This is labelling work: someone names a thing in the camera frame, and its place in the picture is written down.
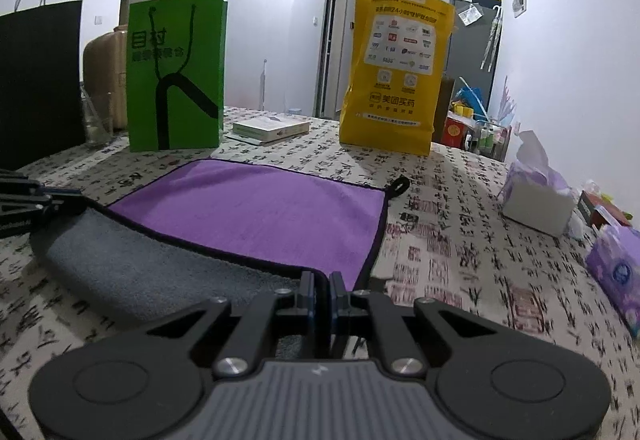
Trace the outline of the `white tissue box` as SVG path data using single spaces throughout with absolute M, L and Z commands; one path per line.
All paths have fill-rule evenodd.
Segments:
M 502 214 L 522 226 L 558 238 L 576 205 L 562 174 L 549 164 L 546 150 L 532 130 L 518 134 L 521 145 L 501 189 Z

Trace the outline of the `clear glass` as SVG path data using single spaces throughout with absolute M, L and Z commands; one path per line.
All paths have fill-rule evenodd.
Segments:
M 91 94 L 84 84 L 80 92 L 87 144 L 102 148 L 114 138 L 111 93 Z

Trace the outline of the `patterned tablecloth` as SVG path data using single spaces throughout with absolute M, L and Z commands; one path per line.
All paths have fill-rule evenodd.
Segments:
M 503 219 L 502 163 L 440 144 L 425 157 L 344 146 L 336 123 L 320 119 L 264 148 L 223 140 L 213 156 L 366 186 L 408 177 L 409 192 L 390 204 L 372 285 L 396 304 L 432 297 L 583 354 L 612 390 L 601 437 L 638 437 L 639 347 L 587 271 L 594 235 L 550 238 Z M 27 399 L 35 371 L 113 327 L 35 263 L 27 236 L 2 241 L 1 408 L 23 438 L 40 437 Z

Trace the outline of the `beige suitcase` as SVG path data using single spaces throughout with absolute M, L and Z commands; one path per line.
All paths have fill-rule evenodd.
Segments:
M 82 55 L 84 86 L 100 119 L 115 130 L 127 128 L 127 25 L 90 41 Z

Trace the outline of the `white flat box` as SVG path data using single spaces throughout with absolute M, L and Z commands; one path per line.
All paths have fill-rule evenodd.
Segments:
M 229 138 L 254 145 L 277 142 L 308 134 L 310 122 L 283 115 L 262 115 L 235 122 Z

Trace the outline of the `green paper bag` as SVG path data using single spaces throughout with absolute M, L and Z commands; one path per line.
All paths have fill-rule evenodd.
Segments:
M 224 124 L 226 0 L 146 0 L 129 9 L 130 150 L 216 148 Z

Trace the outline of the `purple and grey towel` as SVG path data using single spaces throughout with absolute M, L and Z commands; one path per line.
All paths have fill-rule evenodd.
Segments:
M 121 326 L 221 296 L 235 307 L 310 274 L 367 285 L 390 202 L 410 186 L 360 186 L 273 166 L 194 160 L 102 206 L 69 204 L 30 234 L 35 260 Z

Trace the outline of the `yellow paper bag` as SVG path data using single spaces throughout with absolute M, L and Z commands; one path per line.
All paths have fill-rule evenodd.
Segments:
M 427 156 L 454 6 L 442 0 L 356 0 L 343 144 Z

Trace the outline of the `grey refrigerator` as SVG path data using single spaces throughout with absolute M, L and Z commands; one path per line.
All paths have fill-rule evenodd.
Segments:
M 472 88 L 480 90 L 480 98 L 484 107 L 488 108 L 492 83 L 494 82 L 494 66 L 489 64 L 492 50 L 487 45 L 492 41 L 491 27 L 499 14 L 499 0 L 449 0 L 454 6 L 454 30 L 449 38 L 444 68 L 446 77 L 454 80 L 457 88 L 463 86 L 462 77 Z M 465 25 L 460 15 L 474 7 L 480 17 Z

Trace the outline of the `black paper bag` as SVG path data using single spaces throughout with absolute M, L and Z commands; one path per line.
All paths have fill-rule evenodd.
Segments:
M 1 18 L 1 167 L 17 170 L 86 142 L 82 2 L 15 0 Z

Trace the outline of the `purple tissue pack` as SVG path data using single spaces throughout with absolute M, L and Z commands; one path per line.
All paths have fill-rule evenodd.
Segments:
M 639 338 L 639 231 L 602 226 L 587 259 L 587 270 L 623 318 L 632 338 Z

